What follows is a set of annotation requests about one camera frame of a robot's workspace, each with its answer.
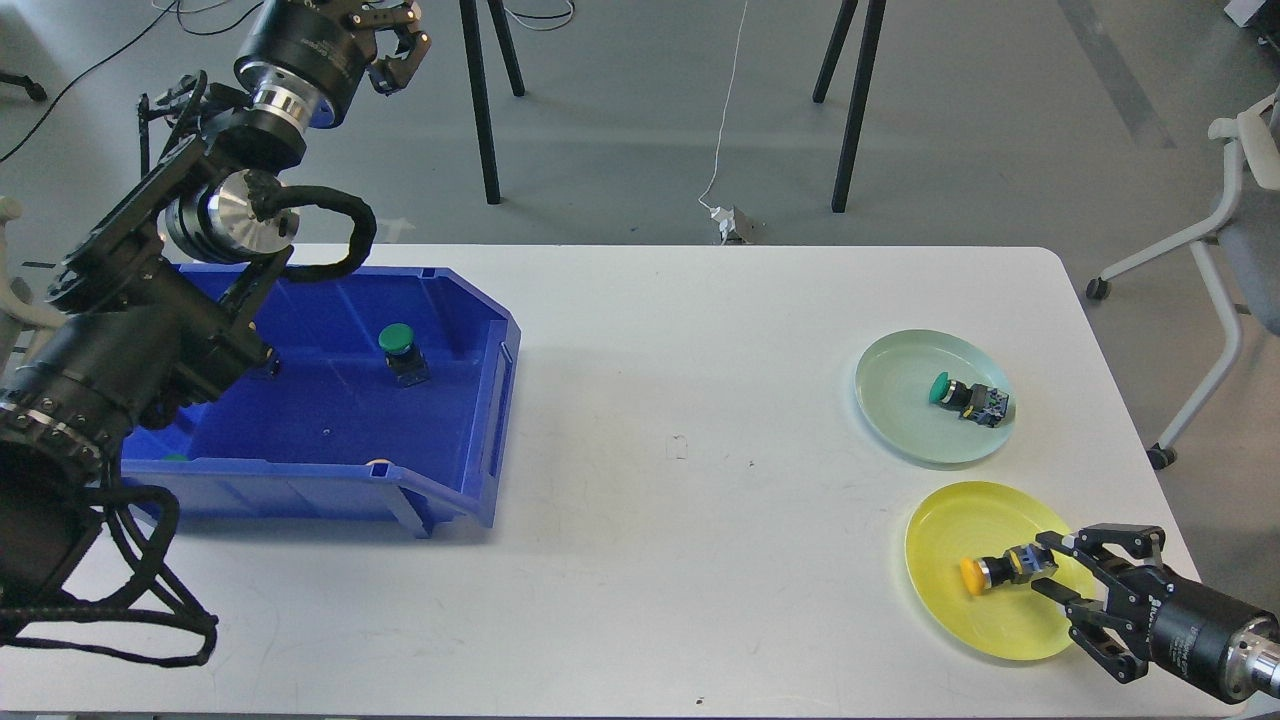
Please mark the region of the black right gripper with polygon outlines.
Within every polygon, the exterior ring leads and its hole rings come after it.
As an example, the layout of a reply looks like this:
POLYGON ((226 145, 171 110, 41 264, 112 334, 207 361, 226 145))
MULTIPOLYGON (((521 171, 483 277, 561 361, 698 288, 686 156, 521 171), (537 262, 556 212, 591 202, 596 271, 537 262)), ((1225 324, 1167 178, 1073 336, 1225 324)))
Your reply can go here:
POLYGON ((1052 579, 1030 588, 1061 607, 1070 639, 1121 684, 1155 665, 1224 703, 1276 697, 1277 616, 1165 569, 1165 541, 1156 525, 1042 530, 1034 542, 1085 566, 1106 597, 1052 579))

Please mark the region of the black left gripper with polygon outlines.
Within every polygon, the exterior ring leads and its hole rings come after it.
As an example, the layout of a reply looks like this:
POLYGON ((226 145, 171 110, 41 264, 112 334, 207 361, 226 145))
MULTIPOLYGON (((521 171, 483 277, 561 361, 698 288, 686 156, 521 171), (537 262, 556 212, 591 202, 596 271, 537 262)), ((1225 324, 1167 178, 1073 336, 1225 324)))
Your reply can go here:
POLYGON ((311 127, 325 129, 346 119, 369 65, 370 81, 379 94, 398 94, 410 85, 431 46, 430 36, 421 28, 420 3, 398 1, 366 9, 365 5, 365 1, 266 1, 242 44, 234 64, 236 78, 248 91, 276 73, 300 79, 316 99, 311 127), (366 26, 352 20, 364 10, 366 26), (396 50, 375 58, 372 32, 380 31, 396 36, 396 50))

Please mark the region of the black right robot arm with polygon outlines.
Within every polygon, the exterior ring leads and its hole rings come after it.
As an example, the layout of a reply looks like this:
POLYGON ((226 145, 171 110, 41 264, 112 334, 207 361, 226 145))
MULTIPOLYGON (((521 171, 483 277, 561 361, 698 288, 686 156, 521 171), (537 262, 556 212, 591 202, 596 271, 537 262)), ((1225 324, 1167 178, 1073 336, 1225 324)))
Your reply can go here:
POLYGON ((1036 544, 1080 564, 1106 596, 1048 578, 1030 587, 1062 607, 1070 639, 1121 684, 1155 665, 1228 705, 1276 697, 1277 616, 1175 573, 1161 559, 1165 541, 1161 527, 1043 530, 1036 544))

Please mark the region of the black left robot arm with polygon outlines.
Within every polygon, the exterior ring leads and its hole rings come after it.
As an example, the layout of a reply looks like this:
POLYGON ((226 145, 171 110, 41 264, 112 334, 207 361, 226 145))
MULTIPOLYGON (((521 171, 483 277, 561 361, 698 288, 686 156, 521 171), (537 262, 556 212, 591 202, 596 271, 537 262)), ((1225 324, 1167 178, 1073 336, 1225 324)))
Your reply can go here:
POLYGON ((376 236, 360 197, 284 184, 310 128, 339 126, 362 78, 403 90, 430 38, 415 1, 268 1, 234 64, 237 86, 187 76, 140 104, 170 129, 140 183, 61 261, 49 291, 59 327, 3 387, 3 643, 33 624, 147 624, 201 639, 148 659, 206 664, 218 619, 166 565, 180 505, 122 478, 125 438, 220 398, 244 373, 278 366, 253 319, 276 281, 334 281, 360 269, 376 236))

